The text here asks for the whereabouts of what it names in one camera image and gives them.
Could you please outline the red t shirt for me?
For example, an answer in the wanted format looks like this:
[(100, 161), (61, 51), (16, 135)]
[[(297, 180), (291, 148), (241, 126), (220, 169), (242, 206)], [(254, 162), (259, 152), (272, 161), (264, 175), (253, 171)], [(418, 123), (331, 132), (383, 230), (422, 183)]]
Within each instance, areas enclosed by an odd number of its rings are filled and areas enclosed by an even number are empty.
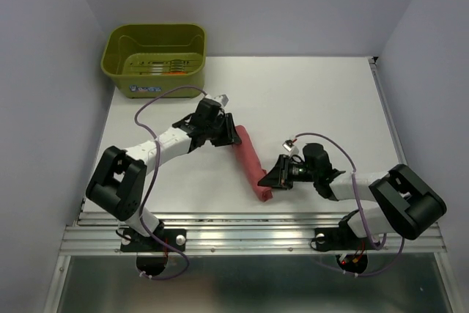
[(261, 202), (266, 202), (273, 198), (272, 188), (268, 186), (259, 186), (258, 182), (267, 175), (267, 171), (262, 168), (260, 159), (245, 127), (237, 125), (235, 130), (241, 140), (240, 144), (236, 144), (232, 147), (237, 162), (240, 164), (240, 167), (257, 199)]

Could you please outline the olive green plastic bin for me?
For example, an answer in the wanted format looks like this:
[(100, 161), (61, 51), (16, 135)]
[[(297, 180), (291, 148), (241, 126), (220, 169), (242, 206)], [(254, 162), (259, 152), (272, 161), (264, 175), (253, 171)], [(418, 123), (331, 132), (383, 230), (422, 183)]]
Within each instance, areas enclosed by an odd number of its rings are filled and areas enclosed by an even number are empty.
[(206, 32), (193, 23), (134, 23), (113, 30), (101, 69), (127, 98), (196, 97), (204, 88)]

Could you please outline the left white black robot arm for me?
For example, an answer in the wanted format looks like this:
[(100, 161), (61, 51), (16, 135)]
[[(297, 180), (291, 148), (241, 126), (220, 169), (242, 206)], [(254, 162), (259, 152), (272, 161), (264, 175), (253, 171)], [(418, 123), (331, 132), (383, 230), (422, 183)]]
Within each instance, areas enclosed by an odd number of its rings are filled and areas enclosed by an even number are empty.
[(86, 198), (138, 233), (148, 250), (163, 241), (160, 220), (142, 204), (146, 176), (164, 163), (193, 152), (209, 141), (214, 147), (239, 145), (226, 95), (206, 96), (195, 112), (175, 122), (160, 136), (126, 149), (107, 148), (86, 188)]

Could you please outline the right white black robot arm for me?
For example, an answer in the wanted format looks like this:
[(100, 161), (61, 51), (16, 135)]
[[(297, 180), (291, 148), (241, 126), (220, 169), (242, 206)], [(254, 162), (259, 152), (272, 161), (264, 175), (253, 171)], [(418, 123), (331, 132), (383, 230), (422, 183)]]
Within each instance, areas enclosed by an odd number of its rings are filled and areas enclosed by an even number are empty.
[(324, 199), (340, 202), (366, 200), (331, 230), (324, 240), (353, 247), (368, 236), (396, 233), (415, 240), (446, 214), (446, 203), (409, 166), (398, 164), (387, 172), (356, 174), (333, 167), (321, 144), (308, 143), (303, 154), (280, 155), (259, 180), (262, 187), (289, 190), (295, 183), (311, 183)]

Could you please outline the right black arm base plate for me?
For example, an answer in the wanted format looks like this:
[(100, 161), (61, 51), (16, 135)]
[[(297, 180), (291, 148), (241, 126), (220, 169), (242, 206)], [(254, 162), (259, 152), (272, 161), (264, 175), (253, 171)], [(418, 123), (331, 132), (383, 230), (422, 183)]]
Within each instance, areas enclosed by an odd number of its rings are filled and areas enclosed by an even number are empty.
[(310, 246), (319, 252), (374, 249), (368, 239), (359, 238), (352, 230), (341, 227), (316, 228)]

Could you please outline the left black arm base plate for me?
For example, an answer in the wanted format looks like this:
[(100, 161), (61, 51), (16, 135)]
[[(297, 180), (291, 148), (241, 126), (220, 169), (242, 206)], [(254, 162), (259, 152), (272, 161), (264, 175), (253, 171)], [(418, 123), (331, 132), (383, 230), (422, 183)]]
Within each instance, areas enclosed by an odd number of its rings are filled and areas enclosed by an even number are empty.
[(165, 243), (163, 246), (152, 237), (145, 237), (131, 228), (119, 228), (116, 235), (120, 238), (120, 251), (124, 253), (168, 253), (174, 250), (184, 252), (187, 240), (187, 231), (182, 228), (160, 229), (155, 234)]

